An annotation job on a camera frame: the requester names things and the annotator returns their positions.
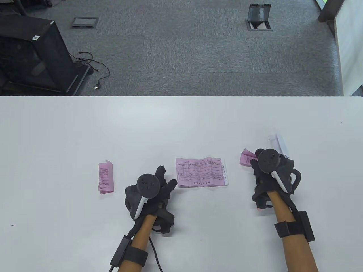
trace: computer tower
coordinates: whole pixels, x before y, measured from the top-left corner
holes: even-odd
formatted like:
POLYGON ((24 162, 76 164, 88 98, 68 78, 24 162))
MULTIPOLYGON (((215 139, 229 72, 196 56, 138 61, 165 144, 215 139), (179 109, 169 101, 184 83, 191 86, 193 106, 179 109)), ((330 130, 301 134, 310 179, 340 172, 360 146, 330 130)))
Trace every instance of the computer tower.
POLYGON ((85 76, 54 21, 19 15, 0 16, 0 70, 13 85, 58 95, 74 95, 85 76))

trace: folded pink paper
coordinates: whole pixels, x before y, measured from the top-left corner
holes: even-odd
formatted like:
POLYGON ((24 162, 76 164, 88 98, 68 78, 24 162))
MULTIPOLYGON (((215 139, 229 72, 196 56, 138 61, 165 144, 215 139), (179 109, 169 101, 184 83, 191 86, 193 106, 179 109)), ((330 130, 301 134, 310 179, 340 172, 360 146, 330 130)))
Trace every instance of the folded pink paper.
POLYGON ((251 167, 250 160, 252 159, 258 160, 254 153, 244 149, 241 154, 240 164, 251 167))
POLYGON ((98 190, 100 194, 113 193, 113 165, 110 161, 98 165, 99 180, 98 190))

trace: wrist strap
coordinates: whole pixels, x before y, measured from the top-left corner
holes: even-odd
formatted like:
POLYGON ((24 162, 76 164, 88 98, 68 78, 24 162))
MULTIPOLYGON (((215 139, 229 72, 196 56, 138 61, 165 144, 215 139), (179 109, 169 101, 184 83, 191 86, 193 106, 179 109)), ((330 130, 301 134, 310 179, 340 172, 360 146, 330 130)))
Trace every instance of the wrist strap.
POLYGON ((291 235, 304 234, 304 229, 302 228, 301 224, 297 221, 293 222, 283 221, 275 224, 275 228, 280 238, 291 235))
POLYGON ((141 265, 142 267, 144 267, 145 263, 146 263, 147 255, 149 255, 149 253, 147 253, 146 251, 143 251, 136 247, 129 246, 126 249, 123 260, 131 261, 133 263, 137 263, 137 264, 141 265))

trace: vr controller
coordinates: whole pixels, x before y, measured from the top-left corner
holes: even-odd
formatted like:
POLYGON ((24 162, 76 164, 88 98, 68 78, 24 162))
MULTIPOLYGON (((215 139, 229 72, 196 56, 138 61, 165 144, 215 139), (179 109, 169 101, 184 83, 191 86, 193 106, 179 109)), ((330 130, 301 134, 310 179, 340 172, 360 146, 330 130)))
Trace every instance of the vr controller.
POLYGON ((282 162, 280 154, 275 149, 266 149, 258 156, 258 166, 261 171, 271 174, 281 189, 288 194, 294 191, 301 180, 301 174, 294 169, 294 164, 293 160, 287 158, 282 162), (291 173, 296 176, 294 184, 291 183, 291 173))
POLYGON ((152 174, 143 174, 138 178, 136 188, 141 195, 141 199, 139 205, 137 206, 134 220, 140 216, 144 204, 146 204, 149 199, 152 199, 158 195, 160 190, 160 181, 152 174))

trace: cable plug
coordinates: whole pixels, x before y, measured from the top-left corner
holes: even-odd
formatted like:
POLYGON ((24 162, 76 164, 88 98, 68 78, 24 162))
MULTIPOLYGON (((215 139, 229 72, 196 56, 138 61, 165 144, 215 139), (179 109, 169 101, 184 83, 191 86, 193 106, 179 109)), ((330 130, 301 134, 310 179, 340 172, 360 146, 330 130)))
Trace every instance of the cable plug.
POLYGON ((95 89, 101 89, 101 83, 99 81, 97 82, 95 89))

